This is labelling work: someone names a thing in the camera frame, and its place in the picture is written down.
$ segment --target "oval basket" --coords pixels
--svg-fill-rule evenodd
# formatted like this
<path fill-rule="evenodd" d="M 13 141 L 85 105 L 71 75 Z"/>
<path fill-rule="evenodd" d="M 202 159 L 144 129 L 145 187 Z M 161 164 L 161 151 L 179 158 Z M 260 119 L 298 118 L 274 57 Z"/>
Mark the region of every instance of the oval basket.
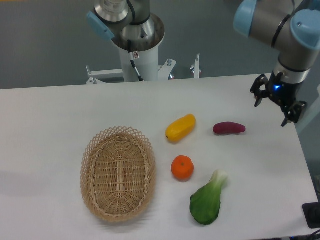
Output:
<path fill-rule="evenodd" d="M 153 198 L 156 164 L 149 140 L 132 127 L 106 129 L 87 146 L 81 166 L 84 203 L 98 218 L 123 222 Z"/>

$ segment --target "metal bracket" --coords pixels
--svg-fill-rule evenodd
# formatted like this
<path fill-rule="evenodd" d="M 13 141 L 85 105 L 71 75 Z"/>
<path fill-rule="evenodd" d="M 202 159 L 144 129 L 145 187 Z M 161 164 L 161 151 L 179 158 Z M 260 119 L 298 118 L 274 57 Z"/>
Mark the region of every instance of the metal bracket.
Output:
<path fill-rule="evenodd" d="M 171 78 L 171 72 L 174 69 L 177 62 L 172 59 L 168 59 L 166 63 L 160 67 L 160 70 L 158 71 L 158 80 L 159 81 L 165 81 Z"/>
<path fill-rule="evenodd" d="M 168 59 L 163 66 L 158 66 L 158 80 L 168 80 L 172 79 L 172 70 L 177 62 L 172 59 Z M 103 70 L 103 71 L 90 71 L 89 66 L 86 66 L 87 76 L 89 80 L 86 82 L 89 84 L 106 84 L 107 82 L 100 81 L 103 79 L 108 81 L 108 79 L 122 78 L 124 76 L 122 69 L 114 70 Z"/>

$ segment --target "yellow pepper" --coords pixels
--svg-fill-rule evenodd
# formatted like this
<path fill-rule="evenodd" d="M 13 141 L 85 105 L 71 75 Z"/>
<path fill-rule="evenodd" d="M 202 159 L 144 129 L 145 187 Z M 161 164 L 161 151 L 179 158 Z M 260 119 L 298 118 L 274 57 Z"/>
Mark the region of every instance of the yellow pepper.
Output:
<path fill-rule="evenodd" d="M 196 118 L 188 114 L 168 126 L 165 131 L 166 138 L 173 143 L 177 143 L 189 135 L 196 126 Z"/>

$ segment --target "white table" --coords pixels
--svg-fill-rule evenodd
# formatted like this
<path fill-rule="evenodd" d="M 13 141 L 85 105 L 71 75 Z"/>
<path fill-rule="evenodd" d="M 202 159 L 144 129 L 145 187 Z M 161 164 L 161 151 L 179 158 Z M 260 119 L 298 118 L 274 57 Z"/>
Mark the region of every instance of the white table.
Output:
<path fill-rule="evenodd" d="M 0 90 L 0 239 L 249 240 L 306 235 L 302 204 L 316 202 L 293 124 L 249 92 L 257 75 L 166 82 Z M 192 113 L 195 130 L 178 144 L 167 126 Z M 217 136 L 214 124 L 244 124 L 245 134 Z M 140 217 L 108 224 L 83 203 L 83 153 L 100 131 L 136 128 L 150 139 L 157 166 L 154 199 Z M 193 177 L 178 182 L 171 163 L 189 156 Z M 216 169 L 229 174 L 218 219 L 197 224 L 190 196 Z"/>

